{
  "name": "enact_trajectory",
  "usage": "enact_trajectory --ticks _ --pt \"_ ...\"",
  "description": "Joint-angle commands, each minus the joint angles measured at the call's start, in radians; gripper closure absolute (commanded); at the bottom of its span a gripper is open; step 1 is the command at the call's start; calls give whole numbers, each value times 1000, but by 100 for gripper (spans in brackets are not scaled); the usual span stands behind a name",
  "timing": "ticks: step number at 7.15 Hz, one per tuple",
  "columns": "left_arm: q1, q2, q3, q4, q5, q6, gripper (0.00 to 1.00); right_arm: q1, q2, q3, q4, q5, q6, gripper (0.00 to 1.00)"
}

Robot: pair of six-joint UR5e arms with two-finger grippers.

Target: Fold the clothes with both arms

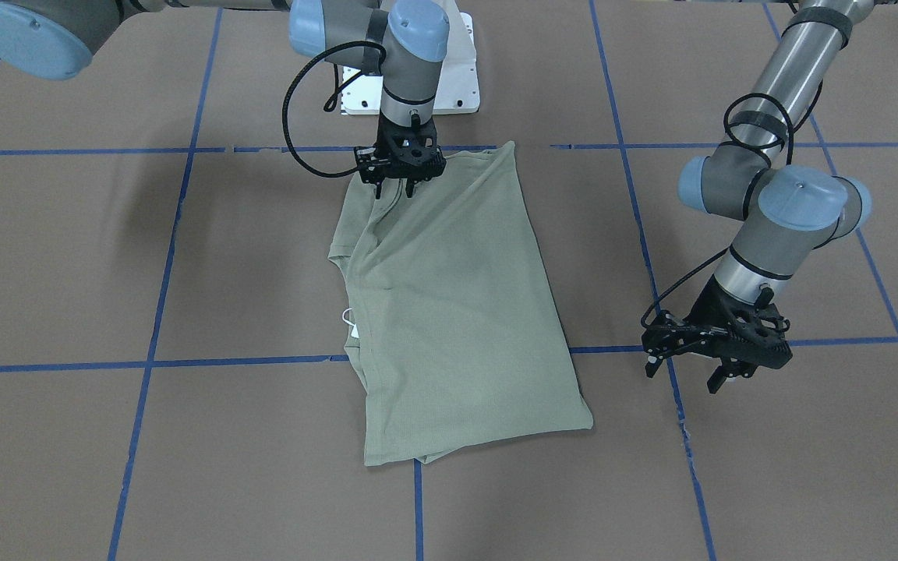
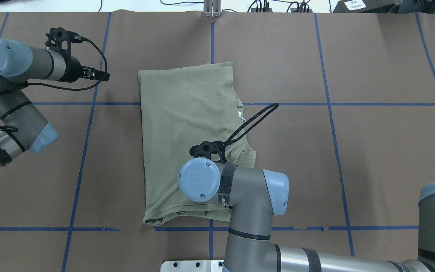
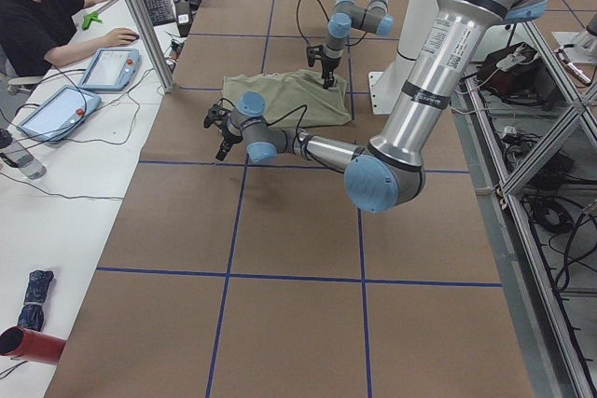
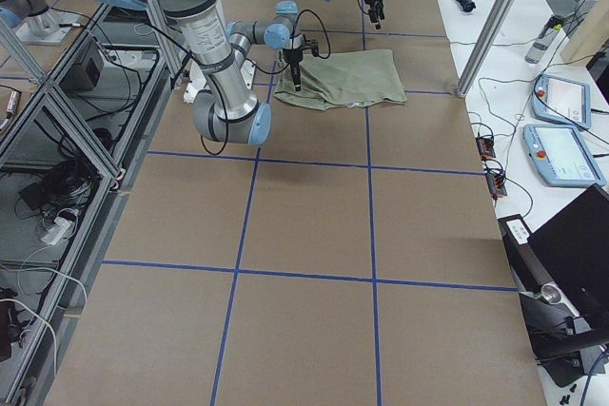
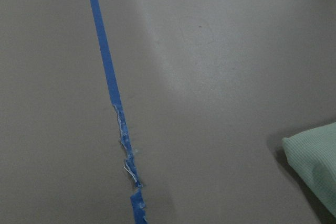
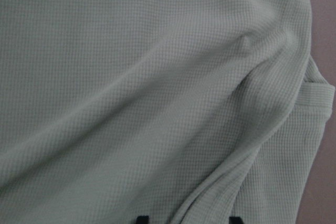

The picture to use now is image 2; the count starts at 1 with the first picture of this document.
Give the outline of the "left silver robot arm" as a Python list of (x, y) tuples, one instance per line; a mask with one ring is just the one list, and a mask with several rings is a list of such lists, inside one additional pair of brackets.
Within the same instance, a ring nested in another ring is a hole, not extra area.
[[(62, 90), (46, 81), (73, 83), (95, 81), (89, 88), (108, 81), (108, 63), (90, 39), (64, 28), (51, 28), (45, 48), (0, 38), (0, 168), (26, 151), (37, 154), (59, 138), (54, 126), (23, 93), (30, 86)], [(104, 70), (83, 66), (71, 53), (73, 43), (88, 42), (100, 53)]]

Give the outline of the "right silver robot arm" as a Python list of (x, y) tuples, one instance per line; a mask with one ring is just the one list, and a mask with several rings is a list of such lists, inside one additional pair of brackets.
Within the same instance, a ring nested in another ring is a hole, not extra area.
[(189, 200), (230, 211), (223, 272), (435, 272), (435, 182), (420, 191), (416, 258), (375, 260), (281, 246), (271, 236), (275, 218), (288, 210), (289, 178), (232, 162), (224, 155), (226, 146), (222, 141), (192, 146), (177, 176)]

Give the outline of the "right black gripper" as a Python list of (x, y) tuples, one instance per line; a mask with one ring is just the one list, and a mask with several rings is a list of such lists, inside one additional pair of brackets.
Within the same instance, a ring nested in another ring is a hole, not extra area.
[(189, 154), (193, 158), (206, 158), (212, 162), (225, 164), (227, 162), (225, 156), (225, 142), (223, 141), (203, 141), (199, 145), (192, 146), (189, 149)]

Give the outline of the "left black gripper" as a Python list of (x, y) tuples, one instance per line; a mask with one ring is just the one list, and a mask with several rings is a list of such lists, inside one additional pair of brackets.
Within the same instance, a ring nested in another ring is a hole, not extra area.
[(52, 58), (52, 70), (46, 78), (55, 82), (73, 83), (78, 79), (89, 79), (107, 82), (110, 74), (104, 71), (95, 71), (94, 68), (82, 66), (76, 57), (71, 54), (71, 44), (90, 42), (89, 39), (64, 28), (50, 28), (46, 34), (46, 50)]

